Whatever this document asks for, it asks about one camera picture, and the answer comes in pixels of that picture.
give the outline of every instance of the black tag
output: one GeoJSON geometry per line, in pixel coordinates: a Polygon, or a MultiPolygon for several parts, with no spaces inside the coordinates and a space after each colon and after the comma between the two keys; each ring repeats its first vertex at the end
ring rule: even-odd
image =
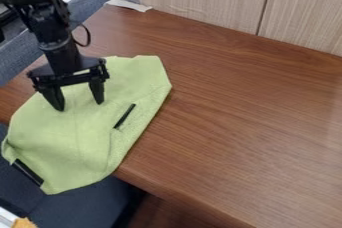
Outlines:
{"type": "Polygon", "coordinates": [[[22,174],[24,174],[28,179],[34,182],[39,187],[43,184],[44,180],[34,173],[28,166],[26,166],[21,160],[16,159],[12,165],[15,169],[19,170],[22,174]]]}

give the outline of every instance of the chair seat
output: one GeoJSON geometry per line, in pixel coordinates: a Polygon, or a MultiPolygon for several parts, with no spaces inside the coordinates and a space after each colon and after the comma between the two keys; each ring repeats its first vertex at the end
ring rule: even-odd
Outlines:
{"type": "MultiPolygon", "coordinates": [[[[0,124],[0,141],[6,133],[7,127],[0,124]]],[[[0,156],[0,199],[27,213],[38,227],[110,228],[129,204],[134,190],[110,176],[83,188],[45,195],[0,156]]]]}

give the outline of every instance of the yellow object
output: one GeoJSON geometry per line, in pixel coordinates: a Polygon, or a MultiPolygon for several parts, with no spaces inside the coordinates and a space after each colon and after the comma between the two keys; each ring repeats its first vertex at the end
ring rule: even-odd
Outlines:
{"type": "Polygon", "coordinates": [[[15,220],[12,228],[37,228],[37,226],[27,218],[19,218],[15,220]]]}

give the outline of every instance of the light green towel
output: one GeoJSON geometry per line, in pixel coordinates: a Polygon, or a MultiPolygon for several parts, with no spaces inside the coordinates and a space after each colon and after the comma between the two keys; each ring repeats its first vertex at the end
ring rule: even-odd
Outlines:
{"type": "Polygon", "coordinates": [[[88,84],[63,88],[64,112],[36,93],[12,117],[2,154],[40,176],[47,194],[102,180],[121,163],[163,104],[171,84],[156,56],[107,58],[111,78],[97,105],[88,84]],[[136,107],[113,129],[131,104],[136,107]]]}

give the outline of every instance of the black cable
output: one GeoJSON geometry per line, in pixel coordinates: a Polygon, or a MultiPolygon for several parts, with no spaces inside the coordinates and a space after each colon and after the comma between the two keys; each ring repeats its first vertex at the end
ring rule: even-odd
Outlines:
{"type": "Polygon", "coordinates": [[[91,43],[91,34],[89,29],[84,25],[84,24],[80,24],[79,26],[82,26],[84,28],[84,30],[86,31],[87,34],[87,41],[85,44],[78,42],[77,40],[74,39],[75,43],[81,47],[88,47],[91,43]]]}

